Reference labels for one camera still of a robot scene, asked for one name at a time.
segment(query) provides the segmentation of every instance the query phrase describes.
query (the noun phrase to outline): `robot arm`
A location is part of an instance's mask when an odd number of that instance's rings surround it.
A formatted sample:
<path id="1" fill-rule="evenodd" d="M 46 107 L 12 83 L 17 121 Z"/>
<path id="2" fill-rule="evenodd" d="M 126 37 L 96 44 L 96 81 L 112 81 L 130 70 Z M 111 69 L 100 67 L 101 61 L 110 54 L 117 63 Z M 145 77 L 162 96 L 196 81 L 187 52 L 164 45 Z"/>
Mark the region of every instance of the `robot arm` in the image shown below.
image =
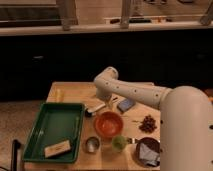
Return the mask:
<path id="1" fill-rule="evenodd" d="M 213 107 L 199 89 L 175 89 L 119 81 L 118 72 L 106 68 L 94 80 L 97 97 L 111 93 L 128 97 L 161 111 L 160 169 L 162 171 L 213 170 Z"/>
<path id="2" fill-rule="evenodd" d="M 103 101 L 109 101 L 111 93 L 115 93 L 155 109 L 160 109 L 164 98 L 171 91 L 166 87 L 130 83 L 117 79 L 118 72 L 113 67 L 108 67 L 100 73 L 94 80 L 97 87 L 97 97 Z"/>

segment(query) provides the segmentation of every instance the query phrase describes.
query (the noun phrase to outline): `wooden table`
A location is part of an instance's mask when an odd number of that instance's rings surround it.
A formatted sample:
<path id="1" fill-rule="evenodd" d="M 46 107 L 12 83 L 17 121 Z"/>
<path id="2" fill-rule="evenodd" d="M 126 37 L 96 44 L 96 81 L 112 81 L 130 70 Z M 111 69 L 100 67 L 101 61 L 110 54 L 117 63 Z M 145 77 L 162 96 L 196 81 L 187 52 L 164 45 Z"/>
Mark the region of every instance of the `wooden table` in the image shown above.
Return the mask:
<path id="1" fill-rule="evenodd" d="M 93 107 L 101 104 L 102 101 L 96 98 L 96 88 L 93 83 L 88 82 L 54 82 L 50 89 L 47 102 L 58 100 L 57 92 L 60 91 L 60 102 L 80 102 L 86 107 Z M 113 105 L 113 111 L 118 112 L 116 103 Z M 145 134 L 138 129 L 140 123 L 133 120 L 142 121 L 144 117 L 151 114 L 157 123 L 157 129 L 152 134 Z M 160 112 L 148 106 L 137 103 L 129 111 L 121 115 L 124 121 L 122 135 L 141 139 L 143 137 L 160 138 Z M 84 150 L 85 140 L 90 136 L 97 136 L 93 128 L 93 118 L 84 118 L 81 134 L 80 149 L 78 159 L 74 164 L 48 164 L 48 163 L 28 163 L 24 164 L 26 170 L 159 170 L 156 168 L 143 168 L 134 160 L 135 146 L 129 144 L 121 153 L 116 153 L 111 149 L 110 142 L 101 140 L 101 147 L 96 154 L 86 153 Z"/>

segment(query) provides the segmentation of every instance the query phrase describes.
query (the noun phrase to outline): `orange bowl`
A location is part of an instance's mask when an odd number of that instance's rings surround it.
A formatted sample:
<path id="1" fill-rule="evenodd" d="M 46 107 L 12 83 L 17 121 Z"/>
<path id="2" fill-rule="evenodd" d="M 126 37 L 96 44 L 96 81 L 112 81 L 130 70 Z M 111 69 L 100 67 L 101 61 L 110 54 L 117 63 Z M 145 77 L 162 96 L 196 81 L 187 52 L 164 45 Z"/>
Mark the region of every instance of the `orange bowl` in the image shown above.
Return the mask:
<path id="1" fill-rule="evenodd" d="M 96 116 L 94 127 L 100 137 L 113 138 L 121 134 L 123 120 L 118 114 L 108 111 Z"/>

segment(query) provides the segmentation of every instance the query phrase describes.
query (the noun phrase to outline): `plastic tray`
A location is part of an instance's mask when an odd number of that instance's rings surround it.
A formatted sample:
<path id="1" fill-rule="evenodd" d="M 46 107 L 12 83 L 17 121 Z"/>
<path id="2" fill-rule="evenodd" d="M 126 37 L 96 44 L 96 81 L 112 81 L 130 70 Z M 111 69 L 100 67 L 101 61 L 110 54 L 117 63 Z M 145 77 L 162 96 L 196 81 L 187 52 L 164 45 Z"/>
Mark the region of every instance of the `plastic tray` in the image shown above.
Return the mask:
<path id="1" fill-rule="evenodd" d="M 74 163 L 78 157 L 83 116 L 84 105 L 81 103 L 44 103 L 28 137 L 22 160 Z M 45 147 L 65 140 L 70 140 L 71 151 L 45 158 Z"/>

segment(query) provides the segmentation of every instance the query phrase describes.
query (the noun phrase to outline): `black cable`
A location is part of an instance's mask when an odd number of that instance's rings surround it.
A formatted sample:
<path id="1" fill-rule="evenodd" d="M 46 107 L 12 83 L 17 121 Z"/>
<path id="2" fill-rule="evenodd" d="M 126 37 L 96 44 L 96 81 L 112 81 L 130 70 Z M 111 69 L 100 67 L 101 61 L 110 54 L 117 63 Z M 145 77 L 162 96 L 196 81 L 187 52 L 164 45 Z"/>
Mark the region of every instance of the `black cable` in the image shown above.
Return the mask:
<path id="1" fill-rule="evenodd" d="M 6 171 L 10 171 L 9 169 L 7 169 L 7 168 L 5 168 L 5 167 L 2 167 L 2 166 L 0 166 L 0 169 L 6 170 Z"/>

